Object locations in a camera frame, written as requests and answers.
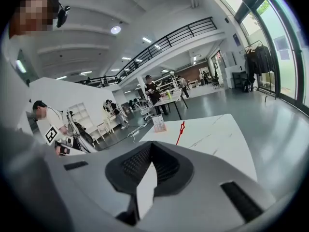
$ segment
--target desk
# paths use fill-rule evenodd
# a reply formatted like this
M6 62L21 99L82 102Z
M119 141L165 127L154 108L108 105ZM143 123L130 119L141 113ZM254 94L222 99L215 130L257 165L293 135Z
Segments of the desk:
M182 116L180 115L177 104L176 104L176 101L181 97L185 106L188 108L187 104L185 103L185 101L183 99L182 91L180 90L179 92L171 94L171 96L172 96L172 99L169 99L169 97L166 96L166 97L163 98L162 101L158 101L154 106L161 106L161 105L170 104L170 103L173 102L175 104L176 110L178 112L179 119L182 120Z
M167 131L152 127L140 141L176 144L182 121L165 122ZM250 150L236 121L230 114L187 119L179 146L219 157L257 181Z

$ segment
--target brown wall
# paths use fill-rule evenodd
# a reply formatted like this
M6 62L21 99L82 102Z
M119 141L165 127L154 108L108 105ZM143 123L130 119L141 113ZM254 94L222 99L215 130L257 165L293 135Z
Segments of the brown wall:
M198 80L199 81L199 69L204 68L204 67L207 67L207 62L197 64L183 71L176 72L175 76L180 75L181 77L186 79L186 81L188 80L190 81Z

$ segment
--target table leg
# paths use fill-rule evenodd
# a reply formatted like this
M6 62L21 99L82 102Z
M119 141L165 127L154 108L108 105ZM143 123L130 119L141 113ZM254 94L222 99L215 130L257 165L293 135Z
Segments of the table leg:
M180 118L180 120L182 120L182 116L180 115L180 113L179 113L179 111L178 111L178 107L177 107L177 104L176 104L175 101L174 101L174 104L175 104L176 110L177 110L177 112L178 112L179 118Z
M184 98L183 98L183 95L181 95L181 97L182 97L182 100L183 100L183 102L184 102L185 106L186 106L186 107L187 107L187 109L188 109L187 103L185 103Z

